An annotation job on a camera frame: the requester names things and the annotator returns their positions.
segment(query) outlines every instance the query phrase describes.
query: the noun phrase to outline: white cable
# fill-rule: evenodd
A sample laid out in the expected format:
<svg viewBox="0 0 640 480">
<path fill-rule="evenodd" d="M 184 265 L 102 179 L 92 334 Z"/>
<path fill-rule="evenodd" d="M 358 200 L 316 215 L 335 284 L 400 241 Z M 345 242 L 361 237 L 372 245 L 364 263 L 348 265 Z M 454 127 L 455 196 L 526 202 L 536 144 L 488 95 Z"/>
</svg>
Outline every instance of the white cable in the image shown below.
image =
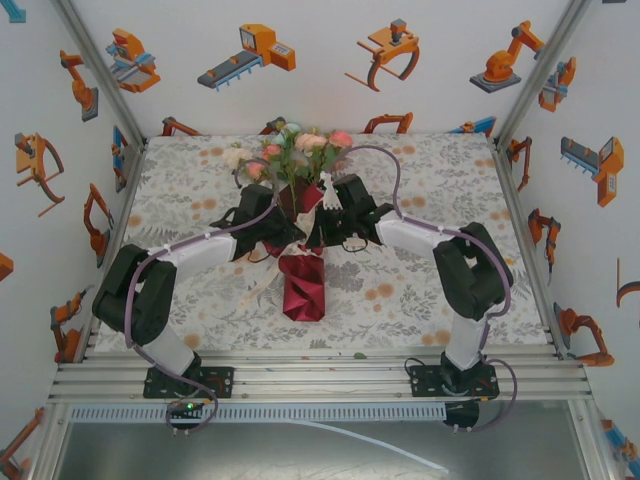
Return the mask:
<svg viewBox="0 0 640 480">
<path fill-rule="evenodd" d="M 338 428 L 338 427 L 333 427 L 331 425 L 325 425 L 323 423 L 316 423 L 316 422 L 305 422 L 303 420 L 285 420 L 285 423 L 292 423 L 294 425 L 304 425 L 305 427 L 313 427 L 313 428 L 320 428 L 323 430 L 329 430 L 330 432 L 334 432 L 334 433 L 339 433 L 341 435 L 346 435 L 348 437 L 353 437 L 353 438 L 357 438 L 358 440 L 362 440 L 363 442 L 368 442 L 368 443 L 372 443 L 374 445 L 378 445 L 379 447 L 382 448 L 386 448 L 388 450 L 391 450 L 393 452 L 399 453 L 400 455 L 404 455 L 407 458 L 410 458 L 411 460 L 415 460 L 418 463 L 421 463 L 422 465 L 425 465 L 427 467 L 430 468 L 434 468 L 436 470 L 440 470 L 441 472 L 444 473 L 449 473 L 449 470 L 441 465 L 438 465 L 437 463 L 433 463 L 430 462 L 429 460 L 425 460 L 422 457 L 418 457 L 417 455 L 414 455 L 413 453 L 409 453 L 406 450 L 402 450 L 401 448 L 398 447 L 394 447 L 393 445 L 390 445 L 386 442 L 383 442 L 381 440 L 376 440 L 375 438 L 371 438 L 371 437 L 365 437 L 364 435 L 360 435 L 354 432 L 350 432 L 349 430 L 344 430 L 342 428 Z"/>
</svg>

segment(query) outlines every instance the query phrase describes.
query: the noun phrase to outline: pink rose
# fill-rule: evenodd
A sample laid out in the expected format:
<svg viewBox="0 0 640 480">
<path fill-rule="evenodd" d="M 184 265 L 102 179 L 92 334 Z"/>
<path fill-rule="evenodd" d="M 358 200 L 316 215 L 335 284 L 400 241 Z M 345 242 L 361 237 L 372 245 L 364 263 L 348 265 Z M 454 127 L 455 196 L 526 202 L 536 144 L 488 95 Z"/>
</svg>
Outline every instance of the pink rose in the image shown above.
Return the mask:
<svg viewBox="0 0 640 480">
<path fill-rule="evenodd" d="M 327 139 L 319 135 L 312 135 L 310 133 L 303 133 L 296 137 L 296 150 L 304 152 L 307 157 L 311 156 L 314 147 L 324 147 L 327 144 Z"/>
<path fill-rule="evenodd" d="M 254 162 L 249 164 L 249 166 L 247 167 L 247 173 L 253 180 L 258 181 L 260 180 L 260 177 L 262 176 L 262 172 L 264 171 L 265 168 L 267 167 L 265 167 L 261 163 Z"/>
<path fill-rule="evenodd" d="M 329 136 L 329 143 L 338 148 L 350 147 L 353 145 L 353 138 L 347 132 L 334 132 Z"/>
<path fill-rule="evenodd" d="M 262 150 L 262 159 L 265 162 L 268 162 L 273 155 L 280 155 L 280 152 L 282 152 L 282 147 L 280 145 L 267 145 Z"/>
</svg>

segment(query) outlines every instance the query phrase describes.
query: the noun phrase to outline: white flower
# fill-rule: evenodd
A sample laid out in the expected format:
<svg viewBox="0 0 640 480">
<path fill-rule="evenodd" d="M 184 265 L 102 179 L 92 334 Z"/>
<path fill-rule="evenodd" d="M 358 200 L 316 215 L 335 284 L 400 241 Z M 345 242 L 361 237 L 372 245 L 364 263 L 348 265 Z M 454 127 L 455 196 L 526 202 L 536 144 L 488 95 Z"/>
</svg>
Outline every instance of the white flower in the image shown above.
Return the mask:
<svg viewBox="0 0 640 480">
<path fill-rule="evenodd" d="M 222 152 L 222 158 L 227 162 L 231 170 L 235 170 L 238 168 L 240 160 L 251 160 L 253 154 L 246 148 L 227 148 Z"/>
</svg>

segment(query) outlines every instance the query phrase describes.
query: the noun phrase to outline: green leaf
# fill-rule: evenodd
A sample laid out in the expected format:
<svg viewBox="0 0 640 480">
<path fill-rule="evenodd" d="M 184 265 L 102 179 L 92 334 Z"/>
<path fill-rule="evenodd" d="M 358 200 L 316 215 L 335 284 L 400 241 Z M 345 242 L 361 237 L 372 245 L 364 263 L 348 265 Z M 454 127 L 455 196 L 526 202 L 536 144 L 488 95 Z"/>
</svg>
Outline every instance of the green leaf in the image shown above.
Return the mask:
<svg viewBox="0 0 640 480">
<path fill-rule="evenodd" d="M 334 160 L 338 156 L 338 152 L 334 146 L 327 147 L 324 153 L 324 158 L 329 160 Z"/>
<path fill-rule="evenodd" d="M 301 167 L 298 167 L 298 169 L 296 170 L 296 174 L 299 177 L 303 177 L 303 178 L 307 178 L 310 174 L 310 170 L 309 167 L 307 167 L 306 165 L 303 165 Z"/>
</svg>

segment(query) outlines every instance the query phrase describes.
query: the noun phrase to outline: red wrapping paper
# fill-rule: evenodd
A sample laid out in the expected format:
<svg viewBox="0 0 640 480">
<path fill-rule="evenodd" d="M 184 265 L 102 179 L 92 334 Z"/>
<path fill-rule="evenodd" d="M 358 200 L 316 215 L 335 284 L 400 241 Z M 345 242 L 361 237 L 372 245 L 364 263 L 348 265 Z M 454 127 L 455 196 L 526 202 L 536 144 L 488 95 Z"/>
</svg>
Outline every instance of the red wrapping paper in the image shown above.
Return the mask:
<svg viewBox="0 0 640 480">
<path fill-rule="evenodd" d="M 324 260 L 314 255 L 283 255 L 282 312 L 294 322 L 317 322 L 324 317 Z"/>
</svg>

